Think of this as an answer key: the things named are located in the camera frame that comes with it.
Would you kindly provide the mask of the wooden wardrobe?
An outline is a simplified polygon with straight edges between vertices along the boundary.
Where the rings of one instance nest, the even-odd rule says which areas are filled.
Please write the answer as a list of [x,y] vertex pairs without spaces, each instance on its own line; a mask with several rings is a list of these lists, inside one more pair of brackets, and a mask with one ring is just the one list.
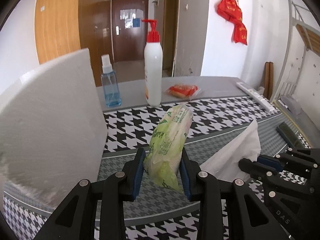
[[40,64],[87,48],[96,86],[102,59],[112,56],[111,0],[36,0],[35,42]]

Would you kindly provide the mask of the red hanging banners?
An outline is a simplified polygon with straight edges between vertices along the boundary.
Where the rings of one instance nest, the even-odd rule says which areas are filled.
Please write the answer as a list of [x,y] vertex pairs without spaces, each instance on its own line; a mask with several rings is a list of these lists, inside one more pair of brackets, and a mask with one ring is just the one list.
[[221,0],[217,5],[217,14],[234,24],[233,42],[247,45],[247,29],[242,22],[242,10],[236,0]]

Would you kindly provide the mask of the white cloth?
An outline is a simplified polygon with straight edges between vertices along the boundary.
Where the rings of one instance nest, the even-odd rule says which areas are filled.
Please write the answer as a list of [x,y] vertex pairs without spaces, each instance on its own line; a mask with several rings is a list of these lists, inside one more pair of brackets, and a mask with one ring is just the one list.
[[239,161],[243,158],[257,161],[260,152],[258,123],[253,120],[242,133],[202,163],[200,169],[219,180],[233,182],[236,179],[242,179],[247,181],[249,174],[240,170]]

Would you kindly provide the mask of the white foam box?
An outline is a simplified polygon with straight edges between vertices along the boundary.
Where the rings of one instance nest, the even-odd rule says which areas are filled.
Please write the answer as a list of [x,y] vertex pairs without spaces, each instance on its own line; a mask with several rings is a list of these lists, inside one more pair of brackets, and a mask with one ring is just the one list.
[[48,61],[1,94],[1,183],[56,207],[97,180],[106,137],[89,50]]

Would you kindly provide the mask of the white red pump bottle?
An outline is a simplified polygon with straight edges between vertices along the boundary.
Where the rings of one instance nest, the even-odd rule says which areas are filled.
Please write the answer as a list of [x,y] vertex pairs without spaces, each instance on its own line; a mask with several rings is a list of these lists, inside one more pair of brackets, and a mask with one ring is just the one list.
[[149,23],[151,27],[144,48],[145,98],[151,107],[157,107],[162,100],[163,50],[156,30],[157,21],[143,19],[142,22]]

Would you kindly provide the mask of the metal bunk bed frame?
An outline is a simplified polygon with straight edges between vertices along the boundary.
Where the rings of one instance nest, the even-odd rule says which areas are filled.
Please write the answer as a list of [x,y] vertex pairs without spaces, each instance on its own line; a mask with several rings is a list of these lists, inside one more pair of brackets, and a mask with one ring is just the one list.
[[271,99],[292,98],[319,125],[319,24],[302,0],[286,0],[285,52]]

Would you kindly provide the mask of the green tissue pack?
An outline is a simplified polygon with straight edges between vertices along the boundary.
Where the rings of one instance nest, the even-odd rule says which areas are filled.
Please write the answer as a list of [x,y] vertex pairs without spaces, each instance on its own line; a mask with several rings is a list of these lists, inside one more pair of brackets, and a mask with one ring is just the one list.
[[186,105],[177,105],[166,111],[153,130],[143,166],[156,185],[182,192],[177,174],[192,122],[193,112]]

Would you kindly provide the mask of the brown entrance door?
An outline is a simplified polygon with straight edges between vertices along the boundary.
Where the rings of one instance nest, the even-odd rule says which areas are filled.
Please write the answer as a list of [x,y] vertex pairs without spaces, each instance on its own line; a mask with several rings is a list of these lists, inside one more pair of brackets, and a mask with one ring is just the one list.
[[149,0],[112,0],[112,39],[115,62],[144,59]]

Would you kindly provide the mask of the blue spray bottle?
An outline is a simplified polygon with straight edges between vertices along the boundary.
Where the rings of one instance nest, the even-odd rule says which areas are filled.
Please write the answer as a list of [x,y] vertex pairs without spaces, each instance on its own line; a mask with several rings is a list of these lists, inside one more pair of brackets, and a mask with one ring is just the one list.
[[116,77],[116,72],[112,68],[110,56],[108,54],[101,57],[102,70],[101,84],[104,91],[105,105],[108,108],[121,105],[121,96]]

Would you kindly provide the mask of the orange snack packet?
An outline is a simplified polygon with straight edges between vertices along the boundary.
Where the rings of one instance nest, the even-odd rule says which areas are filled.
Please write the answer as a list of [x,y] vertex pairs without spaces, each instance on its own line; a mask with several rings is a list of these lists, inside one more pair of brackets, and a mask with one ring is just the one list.
[[166,90],[166,93],[180,99],[192,99],[201,92],[196,85],[175,84]]

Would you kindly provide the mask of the white remote control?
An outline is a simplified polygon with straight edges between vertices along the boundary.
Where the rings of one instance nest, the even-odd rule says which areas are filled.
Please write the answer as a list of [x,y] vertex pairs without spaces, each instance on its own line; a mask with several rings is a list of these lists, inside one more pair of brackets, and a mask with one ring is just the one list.
[[256,103],[258,103],[268,113],[276,113],[277,109],[274,107],[263,95],[260,95],[255,89],[243,82],[237,82],[236,86],[250,96]]

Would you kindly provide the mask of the black smartphone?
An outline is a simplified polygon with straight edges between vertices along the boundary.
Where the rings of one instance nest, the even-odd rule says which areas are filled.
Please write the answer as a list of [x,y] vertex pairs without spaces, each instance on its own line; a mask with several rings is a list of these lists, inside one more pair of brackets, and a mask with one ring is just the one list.
[[301,143],[297,135],[285,122],[279,124],[276,127],[276,131],[285,140],[290,148],[304,148],[304,145]]

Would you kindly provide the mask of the wooden sticks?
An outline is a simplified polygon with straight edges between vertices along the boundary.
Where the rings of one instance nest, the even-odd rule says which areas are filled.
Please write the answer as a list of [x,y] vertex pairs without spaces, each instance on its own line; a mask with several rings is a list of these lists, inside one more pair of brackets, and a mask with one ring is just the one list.
[[270,100],[273,93],[273,62],[265,63],[264,72],[264,97]]

